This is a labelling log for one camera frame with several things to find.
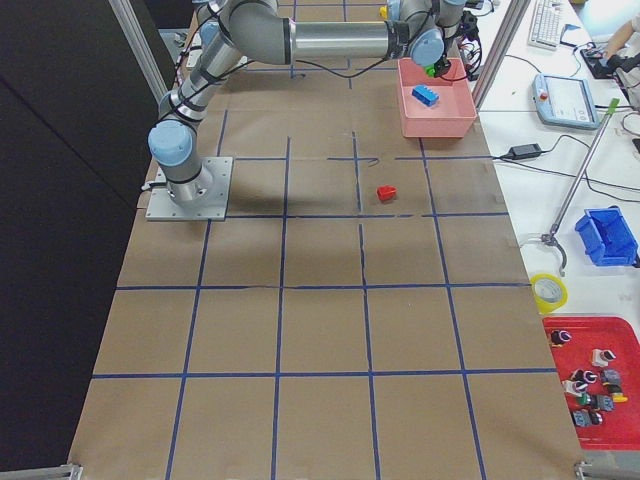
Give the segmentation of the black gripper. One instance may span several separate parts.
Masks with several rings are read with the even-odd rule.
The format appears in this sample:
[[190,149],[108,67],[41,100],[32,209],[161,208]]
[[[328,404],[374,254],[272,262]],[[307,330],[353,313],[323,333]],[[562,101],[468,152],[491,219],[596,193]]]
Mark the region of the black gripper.
[[451,68],[451,62],[448,57],[443,54],[439,60],[437,60],[433,65],[433,77],[434,78],[442,78],[446,75]]

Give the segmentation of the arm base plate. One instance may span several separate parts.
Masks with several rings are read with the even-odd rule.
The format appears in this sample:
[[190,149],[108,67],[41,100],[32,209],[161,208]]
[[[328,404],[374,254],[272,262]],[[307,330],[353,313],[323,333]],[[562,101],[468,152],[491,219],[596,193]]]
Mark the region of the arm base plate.
[[199,175],[188,183],[170,182],[158,168],[146,210],[149,221],[224,221],[234,159],[202,157]]

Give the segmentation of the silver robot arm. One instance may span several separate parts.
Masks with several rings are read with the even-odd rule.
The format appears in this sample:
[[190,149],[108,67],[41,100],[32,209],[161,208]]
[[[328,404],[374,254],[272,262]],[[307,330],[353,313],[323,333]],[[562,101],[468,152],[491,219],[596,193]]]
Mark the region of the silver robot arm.
[[408,57],[430,67],[445,58],[464,13],[461,1],[389,1],[373,22],[297,22],[275,1],[209,1],[197,12],[216,25],[213,37],[183,83],[159,105],[148,145],[166,179],[169,201],[197,205],[214,196],[220,176],[197,152],[197,130],[218,86],[242,58],[268,65],[315,59]]

